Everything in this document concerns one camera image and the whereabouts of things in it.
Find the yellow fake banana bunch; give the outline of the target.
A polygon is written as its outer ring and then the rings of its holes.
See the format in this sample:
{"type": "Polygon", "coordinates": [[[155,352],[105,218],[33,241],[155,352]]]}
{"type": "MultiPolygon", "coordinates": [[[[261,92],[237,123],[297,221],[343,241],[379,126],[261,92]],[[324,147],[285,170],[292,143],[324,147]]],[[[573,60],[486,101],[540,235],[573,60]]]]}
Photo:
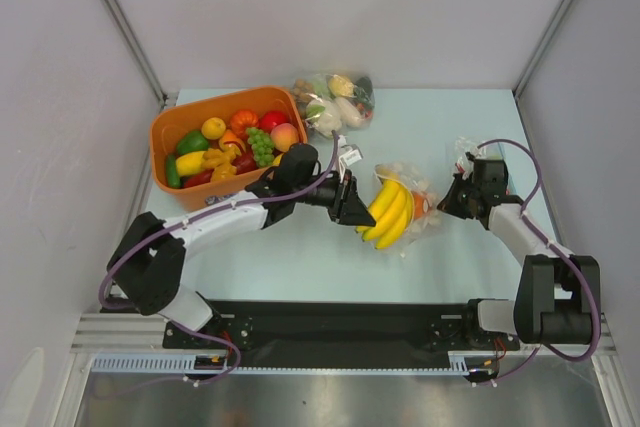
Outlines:
{"type": "Polygon", "coordinates": [[[373,227],[358,226],[364,242],[374,242],[377,250],[390,248],[405,233],[413,220],[413,197],[400,182],[385,179],[381,190],[368,207],[375,220],[373,227]]]}

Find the fake orange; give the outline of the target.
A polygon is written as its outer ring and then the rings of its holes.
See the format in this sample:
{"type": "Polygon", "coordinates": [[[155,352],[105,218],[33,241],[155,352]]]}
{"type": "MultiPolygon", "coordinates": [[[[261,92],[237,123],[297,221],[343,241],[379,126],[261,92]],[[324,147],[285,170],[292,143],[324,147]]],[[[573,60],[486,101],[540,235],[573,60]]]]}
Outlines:
{"type": "Polygon", "coordinates": [[[429,192],[412,191],[413,197],[413,220],[417,221],[423,217],[429,216],[434,210],[436,196],[429,192]]]}

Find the zip bag of fruit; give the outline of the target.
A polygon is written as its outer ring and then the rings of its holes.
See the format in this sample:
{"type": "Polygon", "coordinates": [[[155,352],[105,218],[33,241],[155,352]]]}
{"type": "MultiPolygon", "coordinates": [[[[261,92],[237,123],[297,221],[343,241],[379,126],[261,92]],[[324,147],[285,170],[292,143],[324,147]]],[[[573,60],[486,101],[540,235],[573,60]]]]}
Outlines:
{"type": "Polygon", "coordinates": [[[436,234],[441,216],[436,209],[437,194],[417,166],[390,162],[375,166],[380,190],[369,207],[376,226],[362,235],[378,251],[406,256],[411,244],[436,234]]]}

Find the red fake apple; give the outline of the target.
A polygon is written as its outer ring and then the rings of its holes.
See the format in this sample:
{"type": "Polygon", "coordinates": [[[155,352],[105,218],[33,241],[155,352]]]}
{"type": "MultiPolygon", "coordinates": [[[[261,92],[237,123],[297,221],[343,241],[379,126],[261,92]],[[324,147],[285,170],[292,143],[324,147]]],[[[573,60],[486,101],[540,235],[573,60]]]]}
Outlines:
{"type": "Polygon", "coordinates": [[[260,117],[259,128],[270,134],[275,127],[288,122],[289,118],[285,113],[278,110],[271,110],[260,117]]]}

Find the orange fake pumpkin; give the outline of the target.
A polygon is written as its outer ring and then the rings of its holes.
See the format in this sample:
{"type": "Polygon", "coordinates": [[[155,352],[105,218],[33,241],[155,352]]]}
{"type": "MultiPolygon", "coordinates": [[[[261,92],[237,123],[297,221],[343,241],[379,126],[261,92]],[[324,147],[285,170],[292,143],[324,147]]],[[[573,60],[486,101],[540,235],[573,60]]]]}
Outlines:
{"type": "Polygon", "coordinates": [[[252,110],[241,109],[236,111],[230,118],[230,127],[237,135],[245,134],[249,128],[259,125],[259,116],[252,110]]]}

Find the green fake cucumber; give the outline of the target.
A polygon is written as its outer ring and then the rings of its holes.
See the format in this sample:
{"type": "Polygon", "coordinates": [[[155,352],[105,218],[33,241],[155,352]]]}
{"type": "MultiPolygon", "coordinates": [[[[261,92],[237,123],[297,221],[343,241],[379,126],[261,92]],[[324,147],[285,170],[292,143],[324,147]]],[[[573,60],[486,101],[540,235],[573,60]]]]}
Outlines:
{"type": "Polygon", "coordinates": [[[171,189],[181,188],[181,177],[177,170],[176,157],[174,154],[169,154],[165,159],[165,176],[166,185],[171,189]]]}

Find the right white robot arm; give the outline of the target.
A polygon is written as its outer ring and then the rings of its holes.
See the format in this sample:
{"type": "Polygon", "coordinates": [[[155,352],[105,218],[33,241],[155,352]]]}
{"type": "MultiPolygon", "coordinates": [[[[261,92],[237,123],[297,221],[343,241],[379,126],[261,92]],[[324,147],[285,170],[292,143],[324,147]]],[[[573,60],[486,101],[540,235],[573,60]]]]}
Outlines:
{"type": "Polygon", "coordinates": [[[467,155],[438,210],[479,221],[521,265],[513,301],[477,299],[475,314],[461,323],[463,340],[484,348],[497,332],[527,344],[588,345],[600,337],[600,267],[555,243],[528,216],[524,201],[508,189],[507,165],[498,159],[467,155]]]}

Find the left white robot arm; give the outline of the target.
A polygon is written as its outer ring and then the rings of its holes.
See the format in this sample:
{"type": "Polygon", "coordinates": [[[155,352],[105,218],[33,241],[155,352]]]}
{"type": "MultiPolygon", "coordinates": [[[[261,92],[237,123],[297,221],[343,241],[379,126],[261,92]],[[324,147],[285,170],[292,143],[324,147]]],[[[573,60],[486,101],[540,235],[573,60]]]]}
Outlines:
{"type": "Polygon", "coordinates": [[[299,203],[325,208],[340,225],[375,226],[351,171],[317,172],[317,163],[317,150],[298,143],[278,165],[222,202],[168,220],[151,212],[138,215],[107,264],[105,281],[123,291],[127,307],[143,316],[158,314],[184,327],[195,345],[211,346],[220,335],[218,314],[183,283],[189,258],[237,235],[268,228],[299,203]]]}

